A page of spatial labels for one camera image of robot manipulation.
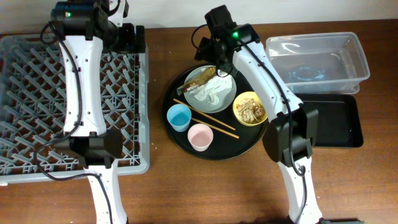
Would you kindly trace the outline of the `pink cup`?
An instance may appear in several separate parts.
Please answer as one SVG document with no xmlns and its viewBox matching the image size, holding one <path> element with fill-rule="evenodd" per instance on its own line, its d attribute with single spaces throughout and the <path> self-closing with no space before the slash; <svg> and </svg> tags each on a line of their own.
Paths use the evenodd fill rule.
<svg viewBox="0 0 398 224">
<path fill-rule="evenodd" d="M 213 131 L 205 124 L 194 124 L 188 130 L 188 141 L 198 152 L 207 150 L 213 141 Z"/>
</svg>

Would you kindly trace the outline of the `yellow bowl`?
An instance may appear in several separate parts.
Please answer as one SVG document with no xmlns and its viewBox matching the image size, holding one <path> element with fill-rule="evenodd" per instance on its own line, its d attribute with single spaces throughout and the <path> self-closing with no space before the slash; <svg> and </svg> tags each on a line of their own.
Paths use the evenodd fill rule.
<svg viewBox="0 0 398 224">
<path fill-rule="evenodd" d="M 267 119 L 265 108 L 254 91 L 241 93 L 234 99 L 233 113 L 245 126 L 257 126 Z"/>
</svg>

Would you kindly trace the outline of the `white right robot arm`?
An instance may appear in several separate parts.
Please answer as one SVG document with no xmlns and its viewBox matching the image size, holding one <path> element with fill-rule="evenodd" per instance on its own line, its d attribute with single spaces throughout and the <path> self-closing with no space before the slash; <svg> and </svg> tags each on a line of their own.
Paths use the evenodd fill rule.
<svg viewBox="0 0 398 224">
<path fill-rule="evenodd" d="M 211 37 L 202 38 L 195 60 L 217 70 L 239 72 L 265 108 L 268 127 L 263 145 L 277 163 L 289 198 L 293 223 L 320 223 L 322 213 L 312 182 L 312 147 L 316 142 L 318 110 L 303 103 L 284 83 L 258 34 L 250 24 L 237 25 L 225 5 L 205 14 Z"/>
</svg>

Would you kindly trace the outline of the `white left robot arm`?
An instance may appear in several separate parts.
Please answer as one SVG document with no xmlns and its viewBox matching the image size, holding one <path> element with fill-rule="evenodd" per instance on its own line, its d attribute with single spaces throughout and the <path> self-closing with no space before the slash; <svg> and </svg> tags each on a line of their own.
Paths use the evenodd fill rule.
<svg viewBox="0 0 398 224">
<path fill-rule="evenodd" d="M 127 1 L 60 1 L 50 28 L 63 55 L 67 114 L 55 148 L 78 160 L 87 177 L 97 223 L 127 223 L 118 182 L 120 130 L 108 130 L 101 102 L 100 62 L 105 52 L 143 53 L 144 28 L 123 20 Z"/>
</svg>

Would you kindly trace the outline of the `white tissue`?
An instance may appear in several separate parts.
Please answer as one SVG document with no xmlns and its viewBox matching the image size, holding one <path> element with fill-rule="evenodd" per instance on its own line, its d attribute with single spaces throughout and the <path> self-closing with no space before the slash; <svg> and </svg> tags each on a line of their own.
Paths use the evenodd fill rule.
<svg viewBox="0 0 398 224">
<path fill-rule="evenodd" d="M 228 94 L 233 87 L 232 76 L 218 77 L 215 76 L 206 84 L 189 91 L 189 95 L 194 99 L 208 103 L 210 105 L 217 105 L 220 101 L 220 94 Z"/>
</svg>

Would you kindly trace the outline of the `light blue cup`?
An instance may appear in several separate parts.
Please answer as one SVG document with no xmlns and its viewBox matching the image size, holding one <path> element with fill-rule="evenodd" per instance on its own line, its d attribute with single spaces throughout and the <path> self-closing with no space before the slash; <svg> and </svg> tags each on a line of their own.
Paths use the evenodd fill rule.
<svg viewBox="0 0 398 224">
<path fill-rule="evenodd" d="M 167 111 L 167 121 L 177 132 L 184 132 L 188 129 L 192 118 L 190 108 L 183 104 L 176 104 Z"/>
</svg>

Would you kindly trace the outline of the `food scraps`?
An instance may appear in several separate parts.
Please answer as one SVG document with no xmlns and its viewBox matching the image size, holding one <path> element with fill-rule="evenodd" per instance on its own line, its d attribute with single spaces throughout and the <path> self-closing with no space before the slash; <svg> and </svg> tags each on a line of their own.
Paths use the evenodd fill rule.
<svg viewBox="0 0 398 224">
<path fill-rule="evenodd" d="M 246 124 L 260 123 L 266 117 L 264 107 L 252 98 L 245 98 L 235 106 L 237 118 Z"/>
</svg>

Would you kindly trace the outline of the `brown coffee sachet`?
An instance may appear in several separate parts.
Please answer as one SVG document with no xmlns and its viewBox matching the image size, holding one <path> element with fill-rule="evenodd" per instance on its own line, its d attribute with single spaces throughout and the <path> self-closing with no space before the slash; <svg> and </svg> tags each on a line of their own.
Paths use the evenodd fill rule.
<svg viewBox="0 0 398 224">
<path fill-rule="evenodd" d="M 216 75 L 216 67 L 207 67 L 204 71 L 200 72 L 195 77 L 189 79 L 186 83 L 177 88 L 177 94 L 181 95 L 183 93 L 192 91 L 199 86 L 206 84 Z"/>
</svg>

